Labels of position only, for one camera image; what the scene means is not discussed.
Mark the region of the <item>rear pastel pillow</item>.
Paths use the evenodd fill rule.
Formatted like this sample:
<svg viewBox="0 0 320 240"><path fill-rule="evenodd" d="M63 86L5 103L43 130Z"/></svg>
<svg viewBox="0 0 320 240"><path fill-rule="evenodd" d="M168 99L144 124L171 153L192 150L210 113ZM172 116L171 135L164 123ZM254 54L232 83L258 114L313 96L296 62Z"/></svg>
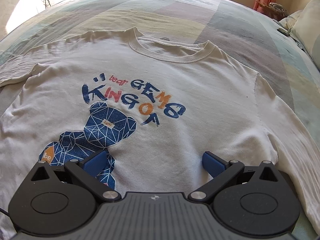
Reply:
<svg viewBox="0 0 320 240"><path fill-rule="evenodd" d="M291 15L283 18L279 21L279 24L286 30L290 30L298 20L299 16L301 15L302 10L296 11L292 13Z"/></svg>

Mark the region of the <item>white printed sweatshirt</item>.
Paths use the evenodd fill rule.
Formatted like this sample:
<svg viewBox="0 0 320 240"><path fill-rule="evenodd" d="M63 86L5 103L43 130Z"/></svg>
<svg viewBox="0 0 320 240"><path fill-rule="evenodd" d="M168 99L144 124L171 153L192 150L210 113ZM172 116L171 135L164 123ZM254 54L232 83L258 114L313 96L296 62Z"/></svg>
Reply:
<svg viewBox="0 0 320 240"><path fill-rule="evenodd" d="M1 66L23 83L1 115L1 207L37 160L61 165L107 148L97 179L127 191L206 183L203 152L292 179L319 230L319 149L262 75L212 42L182 44L137 28L89 31L31 48Z"/></svg>

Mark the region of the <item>black remote control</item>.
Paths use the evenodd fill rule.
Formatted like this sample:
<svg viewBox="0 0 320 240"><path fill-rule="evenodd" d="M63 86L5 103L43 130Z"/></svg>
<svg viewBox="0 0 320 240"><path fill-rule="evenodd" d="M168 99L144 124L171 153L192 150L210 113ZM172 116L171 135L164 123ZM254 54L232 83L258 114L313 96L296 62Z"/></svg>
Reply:
<svg viewBox="0 0 320 240"><path fill-rule="evenodd" d="M285 35L285 36L289 36L289 33L284 29L278 28L277 31L280 32L281 34Z"/></svg>

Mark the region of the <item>pastel pillow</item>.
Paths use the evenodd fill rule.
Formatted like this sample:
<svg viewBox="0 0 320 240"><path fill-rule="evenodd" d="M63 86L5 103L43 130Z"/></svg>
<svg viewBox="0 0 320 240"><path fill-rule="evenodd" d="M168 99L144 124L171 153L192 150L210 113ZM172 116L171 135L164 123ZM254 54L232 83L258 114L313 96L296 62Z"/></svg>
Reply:
<svg viewBox="0 0 320 240"><path fill-rule="evenodd" d="M320 3L311 0L301 12L292 33L302 42L304 48L319 69Z"/></svg>
<svg viewBox="0 0 320 240"><path fill-rule="evenodd" d="M279 21L279 24L286 30L290 30L298 20L299 16L301 15L302 10L296 11L292 13L291 15L283 18Z"/></svg>

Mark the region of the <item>wooden bedside table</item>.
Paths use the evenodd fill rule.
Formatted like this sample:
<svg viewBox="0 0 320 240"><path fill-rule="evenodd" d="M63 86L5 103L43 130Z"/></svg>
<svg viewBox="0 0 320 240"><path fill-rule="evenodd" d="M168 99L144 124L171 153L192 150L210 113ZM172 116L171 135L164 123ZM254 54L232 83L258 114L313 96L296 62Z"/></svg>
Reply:
<svg viewBox="0 0 320 240"><path fill-rule="evenodd" d="M263 12L265 15L269 16L270 18L274 19L274 20L277 20L277 21L280 21L282 20L283 18L287 17L289 15L282 15L282 14L278 14L276 12L274 12L273 10L271 10L268 5L264 4L264 3L259 3L260 7L263 9Z"/></svg>

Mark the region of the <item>front pastel pillow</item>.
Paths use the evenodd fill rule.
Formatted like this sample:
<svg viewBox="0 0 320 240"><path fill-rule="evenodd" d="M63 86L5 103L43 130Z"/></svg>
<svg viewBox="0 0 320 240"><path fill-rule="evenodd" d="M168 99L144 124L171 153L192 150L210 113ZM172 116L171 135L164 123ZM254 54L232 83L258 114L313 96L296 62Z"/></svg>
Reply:
<svg viewBox="0 0 320 240"><path fill-rule="evenodd" d="M319 69L320 3L311 0L301 12L292 33L302 42L304 48Z"/></svg>

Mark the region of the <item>patchwork pastel bed sheet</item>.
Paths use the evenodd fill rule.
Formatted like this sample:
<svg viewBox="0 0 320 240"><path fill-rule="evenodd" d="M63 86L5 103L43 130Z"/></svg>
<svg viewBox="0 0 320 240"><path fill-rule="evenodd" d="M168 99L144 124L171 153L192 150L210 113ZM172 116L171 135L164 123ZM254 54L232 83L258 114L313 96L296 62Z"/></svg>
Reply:
<svg viewBox="0 0 320 240"><path fill-rule="evenodd" d="M27 20L1 41L1 66L31 48L89 31L125 31L182 44L212 42L259 72L319 149L319 70L274 20L228 0L72 0ZM1 115L23 83L1 87Z"/></svg>

